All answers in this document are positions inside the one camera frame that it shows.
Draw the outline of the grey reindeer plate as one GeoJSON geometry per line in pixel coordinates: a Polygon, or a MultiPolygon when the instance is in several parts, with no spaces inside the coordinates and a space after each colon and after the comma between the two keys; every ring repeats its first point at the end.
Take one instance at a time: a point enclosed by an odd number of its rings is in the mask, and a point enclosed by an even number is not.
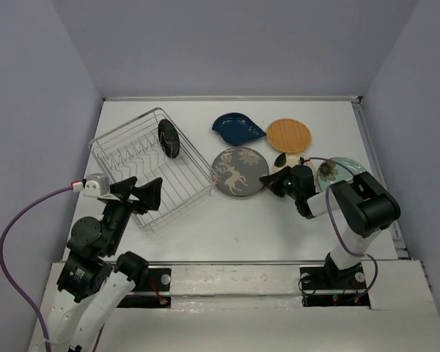
{"type": "Polygon", "coordinates": [[[231,147],[212,163],[217,188],[229,197],[252,197],[263,189],[260,178],[269,175],[266,159],[248,147],[231,147]]]}

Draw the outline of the black round plate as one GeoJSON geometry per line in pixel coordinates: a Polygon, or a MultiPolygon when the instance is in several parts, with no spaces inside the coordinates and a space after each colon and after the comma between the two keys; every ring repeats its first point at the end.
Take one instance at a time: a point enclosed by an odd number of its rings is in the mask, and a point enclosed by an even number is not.
{"type": "Polygon", "coordinates": [[[179,156],[179,135],[176,127],[168,119],[162,119],[158,124],[158,140],[166,156],[171,159],[179,156]]]}

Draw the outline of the cream plate with black spot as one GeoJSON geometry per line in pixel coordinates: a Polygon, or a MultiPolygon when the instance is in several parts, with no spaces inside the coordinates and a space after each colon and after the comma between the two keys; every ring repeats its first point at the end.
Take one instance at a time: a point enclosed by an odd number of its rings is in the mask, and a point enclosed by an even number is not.
{"type": "Polygon", "coordinates": [[[286,166],[294,167],[299,165],[302,161],[303,165],[308,166],[315,173],[312,162],[303,153],[280,153],[274,161],[272,170],[273,172],[278,172],[286,166]]]}

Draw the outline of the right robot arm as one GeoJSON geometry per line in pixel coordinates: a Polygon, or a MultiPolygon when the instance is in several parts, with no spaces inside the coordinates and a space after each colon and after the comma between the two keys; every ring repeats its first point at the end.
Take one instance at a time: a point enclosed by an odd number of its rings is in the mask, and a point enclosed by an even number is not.
{"type": "Polygon", "coordinates": [[[286,166],[263,176],[260,182],[278,197],[294,200],[298,213],[306,219],[328,215],[338,244],[321,267],[301,271],[298,287],[305,293],[318,290],[344,290],[354,282],[356,292],[373,286],[364,278],[362,260],[374,258],[367,253],[376,237],[400,218],[396,199],[369,173],[361,172],[348,180],[333,183],[318,193],[311,169],[306,165],[286,166]]]}

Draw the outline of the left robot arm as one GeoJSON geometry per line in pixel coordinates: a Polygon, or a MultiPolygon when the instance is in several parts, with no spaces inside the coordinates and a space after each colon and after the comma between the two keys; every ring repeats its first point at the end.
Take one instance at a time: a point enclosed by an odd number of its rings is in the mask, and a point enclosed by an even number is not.
{"type": "Polygon", "coordinates": [[[110,183],[101,173],[75,181],[71,189],[96,198],[105,207],[98,218],[74,223],[67,241],[69,255],[56,282],[56,295],[46,327],[34,351],[88,351],[111,313],[132,290],[144,287],[149,263],[133,252],[116,254],[133,214],[157,211],[163,180],[138,185],[135,176],[110,183]]]}

